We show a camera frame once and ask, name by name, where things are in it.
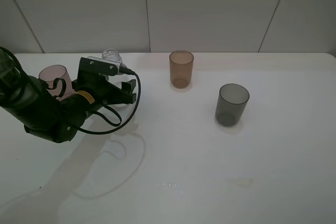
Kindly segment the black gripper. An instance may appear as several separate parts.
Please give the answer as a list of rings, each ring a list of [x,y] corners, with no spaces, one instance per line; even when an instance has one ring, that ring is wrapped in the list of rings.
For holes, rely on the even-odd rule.
[[[98,111],[103,105],[134,104],[137,100],[137,95],[132,93],[136,87],[135,79],[113,84],[127,93],[112,93],[112,84],[99,76],[77,78],[71,84],[75,91],[71,96],[71,111]]]

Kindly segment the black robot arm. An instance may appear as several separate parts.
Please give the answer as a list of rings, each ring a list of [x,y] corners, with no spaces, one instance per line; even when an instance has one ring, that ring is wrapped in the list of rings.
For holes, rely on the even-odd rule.
[[[1,108],[23,123],[26,133],[54,143],[71,141],[78,131],[91,135],[114,133],[128,124],[111,122],[99,112],[105,108],[117,118],[115,104],[137,109],[141,89],[139,76],[117,62],[82,57],[76,80],[56,77],[52,85],[27,75],[16,56],[1,48]]]

